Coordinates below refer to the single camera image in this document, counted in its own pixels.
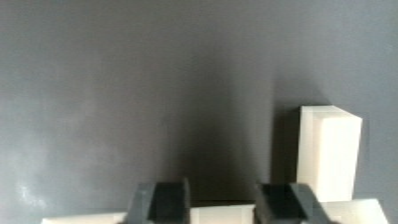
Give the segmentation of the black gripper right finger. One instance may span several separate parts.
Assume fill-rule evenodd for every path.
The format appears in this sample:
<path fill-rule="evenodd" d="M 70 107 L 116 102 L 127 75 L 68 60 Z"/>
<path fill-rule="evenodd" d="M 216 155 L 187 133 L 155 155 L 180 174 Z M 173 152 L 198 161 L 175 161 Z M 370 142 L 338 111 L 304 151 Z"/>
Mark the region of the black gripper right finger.
<path fill-rule="evenodd" d="M 306 184 L 256 185 L 255 224 L 336 224 Z"/>

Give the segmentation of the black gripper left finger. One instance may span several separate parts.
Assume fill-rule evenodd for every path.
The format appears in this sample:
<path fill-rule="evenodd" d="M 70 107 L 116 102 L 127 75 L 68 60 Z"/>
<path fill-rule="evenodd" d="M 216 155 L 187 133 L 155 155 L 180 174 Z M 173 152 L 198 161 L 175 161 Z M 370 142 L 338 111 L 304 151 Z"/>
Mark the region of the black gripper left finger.
<path fill-rule="evenodd" d="M 191 224 L 187 179 L 139 185 L 128 207 L 127 224 Z"/>

